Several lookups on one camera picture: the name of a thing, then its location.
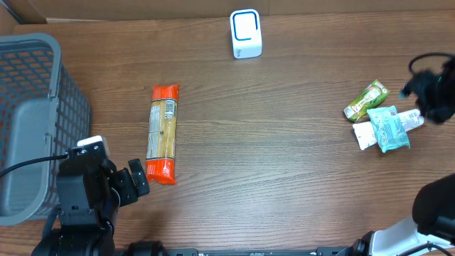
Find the white Pantene tube gold cap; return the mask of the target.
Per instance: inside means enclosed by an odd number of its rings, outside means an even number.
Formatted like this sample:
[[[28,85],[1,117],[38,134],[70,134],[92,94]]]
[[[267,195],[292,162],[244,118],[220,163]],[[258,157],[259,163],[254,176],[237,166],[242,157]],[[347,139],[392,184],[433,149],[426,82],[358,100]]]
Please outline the white Pantene tube gold cap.
[[[424,118],[420,115],[418,109],[407,110],[397,114],[402,122],[405,131],[416,129],[424,124]],[[361,150],[365,150],[370,146],[378,143],[373,126],[370,122],[362,122],[353,125],[353,131]]]

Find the spaghetti pack with red ends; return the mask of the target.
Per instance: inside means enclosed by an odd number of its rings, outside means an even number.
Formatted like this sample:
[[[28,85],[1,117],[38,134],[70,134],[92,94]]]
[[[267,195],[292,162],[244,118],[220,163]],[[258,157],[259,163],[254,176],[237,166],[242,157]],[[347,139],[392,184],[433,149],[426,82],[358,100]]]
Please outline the spaghetti pack with red ends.
[[[175,152],[179,84],[155,85],[149,114],[146,177],[148,181],[176,184]]]

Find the green yellow snack bar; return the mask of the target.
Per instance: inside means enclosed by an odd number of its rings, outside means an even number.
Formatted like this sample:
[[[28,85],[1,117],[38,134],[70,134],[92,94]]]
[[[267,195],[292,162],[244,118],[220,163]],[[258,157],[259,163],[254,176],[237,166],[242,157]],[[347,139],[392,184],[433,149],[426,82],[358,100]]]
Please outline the green yellow snack bar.
[[[379,81],[374,80],[344,110],[347,119],[357,122],[367,114],[367,110],[381,105],[390,91]]]

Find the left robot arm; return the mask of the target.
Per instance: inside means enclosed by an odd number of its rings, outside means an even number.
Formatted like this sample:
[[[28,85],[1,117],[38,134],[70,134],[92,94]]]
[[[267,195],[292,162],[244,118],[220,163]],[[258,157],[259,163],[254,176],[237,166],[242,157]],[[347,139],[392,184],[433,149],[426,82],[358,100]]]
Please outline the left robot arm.
[[[121,170],[106,158],[76,156],[59,165],[60,200],[33,255],[119,255],[114,245],[119,209],[149,194],[139,159]]]

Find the teal snack packet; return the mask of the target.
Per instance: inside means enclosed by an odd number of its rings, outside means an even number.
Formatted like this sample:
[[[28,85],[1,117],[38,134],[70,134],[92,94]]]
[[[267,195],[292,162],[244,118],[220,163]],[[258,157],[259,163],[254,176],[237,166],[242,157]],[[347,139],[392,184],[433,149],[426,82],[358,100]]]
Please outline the teal snack packet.
[[[409,137],[395,106],[369,109],[367,114],[382,153],[402,146],[410,148]]]

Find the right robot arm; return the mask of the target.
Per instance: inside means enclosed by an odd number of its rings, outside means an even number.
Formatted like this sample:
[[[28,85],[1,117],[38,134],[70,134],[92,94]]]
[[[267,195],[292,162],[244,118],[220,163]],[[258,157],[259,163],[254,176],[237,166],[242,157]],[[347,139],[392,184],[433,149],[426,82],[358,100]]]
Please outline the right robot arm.
[[[423,58],[446,57],[442,71],[413,70],[413,64]],[[423,118],[443,124],[454,115],[454,55],[424,53],[408,64],[412,78],[400,94],[417,96],[416,105]],[[445,176],[423,186],[417,194],[412,215],[393,226],[370,231],[351,246],[341,248],[342,255],[423,255],[438,250],[449,255],[454,247],[454,175]]]

